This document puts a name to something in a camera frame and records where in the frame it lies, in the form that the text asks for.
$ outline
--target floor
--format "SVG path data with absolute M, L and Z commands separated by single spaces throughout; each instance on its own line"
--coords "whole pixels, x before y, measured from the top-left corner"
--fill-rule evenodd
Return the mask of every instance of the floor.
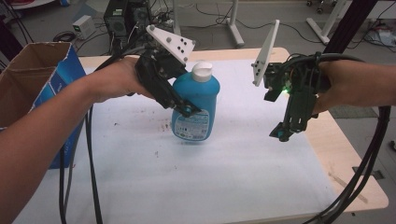
M 58 1 L 54 1 L 41 7 L 20 11 L 21 20 L 35 42 L 45 42 L 52 41 L 52 38 L 60 32 L 71 31 L 71 24 L 81 16 L 91 15 L 94 18 L 97 31 L 89 41 L 76 41 L 74 43 L 75 49 L 81 57 L 106 55 L 109 50 L 109 37 L 106 34 L 106 27 L 102 19 L 103 12 L 106 9 L 106 2 L 108 0 L 72 0 L 69 7 L 61 7 Z M 172 7 L 171 1 L 168 0 L 167 3 L 166 5 L 163 1 L 158 1 L 152 10 L 160 10 L 160 8 L 166 10 L 166 7 Z M 224 15 L 229 8 L 230 4 L 228 3 L 218 4 L 218 6 L 215 4 L 199 4 L 198 7 L 190 3 L 181 4 L 179 11 L 181 33 L 187 38 L 197 41 L 195 50 L 234 49 L 235 43 L 230 37 L 226 26 L 217 25 L 197 28 L 214 24 L 218 18 L 218 16 L 209 16 L 202 12 Z M 290 53 L 312 54 L 316 51 L 322 51 L 325 46 L 318 42 L 318 38 L 307 25 L 305 19 L 311 17 L 319 26 L 324 25 L 332 11 L 332 7 L 325 5 L 323 9 L 323 13 L 318 14 L 315 3 L 312 7 L 307 7 L 305 1 L 241 1 L 236 25 L 246 43 L 243 48 L 260 48 L 268 33 L 268 26 L 259 27 L 272 20 L 279 19 L 282 25 L 278 31 L 275 47 L 285 48 Z M 386 21 L 386 23 L 393 27 L 396 25 L 396 22 L 392 20 Z M 367 42 L 357 44 L 366 31 L 368 24 L 368 21 L 363 24 L 345 53 L 371 63 L 396 63 L 394 52 L 387 48 Z M 26 43 L 16 23 L 11 23 L 11 31 L 23 45 Z M 352 146 L 362 156 L 373 136 L 376 118 L 363 116 L 357 119 L 349 117 L 336 119 L 336 122 Z M 378 183 L 389 197 L 389 207 L 368 212 L 345 213 L 335 223 L 395 223 L 396 151 L 389 146 L 389 142 L 396 138 L 395 131 L 396 112 L 393 112 L 391 113 L 389 128 L 375 165 L 375 170 L 380 170 L 385 177 L 378 180 Z M 302 218 L 271 223 L 287 224 L 302 223 L 304 221 L 305 219 Z

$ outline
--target cardboard box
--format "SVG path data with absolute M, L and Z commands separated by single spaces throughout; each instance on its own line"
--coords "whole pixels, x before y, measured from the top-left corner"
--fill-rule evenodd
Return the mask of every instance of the cardboard box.
M 0 75 L 0 132 L 83 76 L 84 69 L 70 43 L 24 47 Z M 64 167 L 69 166 L 81 126 L 82 122 L 64 143 Z M 49 168 L 59 167 L 58 153 Z

